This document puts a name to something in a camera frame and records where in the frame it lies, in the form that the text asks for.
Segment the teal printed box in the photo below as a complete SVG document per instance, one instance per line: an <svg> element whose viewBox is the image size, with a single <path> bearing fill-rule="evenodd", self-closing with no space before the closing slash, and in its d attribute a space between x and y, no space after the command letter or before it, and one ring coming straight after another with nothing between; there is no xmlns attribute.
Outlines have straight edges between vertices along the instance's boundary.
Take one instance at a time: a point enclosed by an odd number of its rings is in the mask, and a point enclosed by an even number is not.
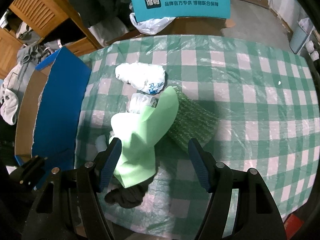
<svg viewBox="0 0 320 240"><path fill-rule="evenodd" d="M131 0L137 22L164 17L229 19L231 0Z"/></svg>

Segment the black sock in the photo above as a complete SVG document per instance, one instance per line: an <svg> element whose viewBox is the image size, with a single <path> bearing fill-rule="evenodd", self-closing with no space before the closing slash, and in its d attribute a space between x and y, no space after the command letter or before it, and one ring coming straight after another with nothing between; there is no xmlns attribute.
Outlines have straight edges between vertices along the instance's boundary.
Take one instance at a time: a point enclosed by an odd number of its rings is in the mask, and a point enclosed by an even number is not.
<svg viewBox="0 0 320 240"><path fill-rule="evenodd" d="M142 204L147 190L148 187L140 184L128 188L119 187L107 193L104 200L110 205L119 204L120 207L131 209Z"/></svg>

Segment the white crumpled plastic bag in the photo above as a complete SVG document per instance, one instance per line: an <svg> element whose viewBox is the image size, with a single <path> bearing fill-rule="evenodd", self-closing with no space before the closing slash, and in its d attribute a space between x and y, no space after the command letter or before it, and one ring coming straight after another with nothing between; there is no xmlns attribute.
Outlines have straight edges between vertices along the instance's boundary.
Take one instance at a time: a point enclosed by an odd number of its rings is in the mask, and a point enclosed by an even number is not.
<svg viewBox="0 0 320 240"><path fill-rule="evenodd" d="M165 85L165 70L156 64L122 63L116 66L115 76L136 90L150 95L158 94Z"/></svg>

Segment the brown cardboard box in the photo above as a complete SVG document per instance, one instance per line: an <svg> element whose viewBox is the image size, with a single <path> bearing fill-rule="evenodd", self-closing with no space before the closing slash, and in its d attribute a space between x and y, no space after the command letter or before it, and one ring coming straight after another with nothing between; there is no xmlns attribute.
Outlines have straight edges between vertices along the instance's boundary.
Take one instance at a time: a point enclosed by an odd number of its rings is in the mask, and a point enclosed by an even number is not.
<svg viewBox="0 0 320 240"><path fill-rule="evenodd" d="M159 35L214 35L222 36L222 30L232 28L235 22L230 19L184 17L175 18Z"/></svg>

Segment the green checked tablecloth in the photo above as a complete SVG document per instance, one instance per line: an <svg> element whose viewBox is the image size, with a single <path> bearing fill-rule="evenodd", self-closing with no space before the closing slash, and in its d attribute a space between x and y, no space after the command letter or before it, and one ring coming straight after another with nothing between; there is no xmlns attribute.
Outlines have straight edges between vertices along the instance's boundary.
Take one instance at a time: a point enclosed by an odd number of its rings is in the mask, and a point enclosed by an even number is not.
<svg viewBox="0 0 320 240"><path fill-rule="evenodd" d="M97 154L94 141L111 131L136 90L115 77L121 63L163 65L169 86L219 120L203 145L230 168L256 168L282 218L305 204L319 160L319 105L303 57L260 43L219 36L166 35L114 42L80 57L92 68L81 106L75 167ZM165 136L155 148L159 170L143 203L132 209L104 201L107 219L127 229L193 239L209 202L187 152Z"/></svg>

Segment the light green cloth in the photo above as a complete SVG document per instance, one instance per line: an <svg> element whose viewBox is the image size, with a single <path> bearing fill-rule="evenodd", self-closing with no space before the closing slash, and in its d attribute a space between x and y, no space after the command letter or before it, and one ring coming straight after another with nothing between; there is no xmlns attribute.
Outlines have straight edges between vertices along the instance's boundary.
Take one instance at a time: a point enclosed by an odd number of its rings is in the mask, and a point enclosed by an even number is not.
<svg viewBox="0 0 320 240"><path fill-rule="evenodd" d="M177 93L169 86L160 94L156 107L145 106L140 113L117 113L112 116L114 137L122 143L114 176L124 188L155 175L155 145L174 123L178 107Z"/></svg>

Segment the blue cardboard shoe box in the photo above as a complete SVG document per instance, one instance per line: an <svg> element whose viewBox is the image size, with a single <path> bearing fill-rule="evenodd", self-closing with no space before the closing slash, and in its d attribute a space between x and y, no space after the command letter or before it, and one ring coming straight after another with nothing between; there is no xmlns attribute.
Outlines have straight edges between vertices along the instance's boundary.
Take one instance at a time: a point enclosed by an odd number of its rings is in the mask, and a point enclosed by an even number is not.
<svg viewBox="0 0 320 240"><path fill-rule="evenodd" d="M91 74L66 47L33 71L17 119L15 157L19 164L38 155L47 167L71 170L81 104Z"/></svg>

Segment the wooden louvered wardrobe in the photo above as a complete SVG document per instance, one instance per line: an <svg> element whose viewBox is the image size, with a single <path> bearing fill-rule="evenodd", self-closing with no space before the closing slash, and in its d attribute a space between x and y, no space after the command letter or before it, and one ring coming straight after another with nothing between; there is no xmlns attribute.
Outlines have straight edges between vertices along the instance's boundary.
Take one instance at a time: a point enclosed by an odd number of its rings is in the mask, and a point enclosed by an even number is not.
<svg viewBox="0 0 320 240"><path fill-rule="evenodd" d="M4 9L10 9L29 25L40 36L40 42L60 24L70 19L85 35L67 47L71 52L81 56L101 48L68 0L9 0Z"/></svg>

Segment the white fluffy towel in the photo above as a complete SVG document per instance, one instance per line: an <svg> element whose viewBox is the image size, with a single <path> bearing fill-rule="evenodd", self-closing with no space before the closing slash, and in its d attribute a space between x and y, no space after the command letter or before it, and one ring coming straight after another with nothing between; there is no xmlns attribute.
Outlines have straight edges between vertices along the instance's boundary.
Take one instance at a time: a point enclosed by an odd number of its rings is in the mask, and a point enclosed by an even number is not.
<svg viewBox="0 0 320 240"><path fill-rule="evenodd" d="M18 103L16 90L11 88L9 81L5 79L1 84L1 117L9 125L16 124Z"/></svg>

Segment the white plastic bag under box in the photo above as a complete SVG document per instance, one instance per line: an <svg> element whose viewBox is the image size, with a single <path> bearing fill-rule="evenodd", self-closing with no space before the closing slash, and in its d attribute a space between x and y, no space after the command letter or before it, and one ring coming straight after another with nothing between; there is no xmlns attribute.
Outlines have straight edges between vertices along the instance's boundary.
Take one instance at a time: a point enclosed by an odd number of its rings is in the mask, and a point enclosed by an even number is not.
<svg viewBox="0 0 320 240"><path fill-rule="evenodd" d="M175 20L175 17L152 18L150 20L138 22L135 13L130 14L130 21L132 25L141 33L145 35L156 35L163 31L169 24Z"/></svg>

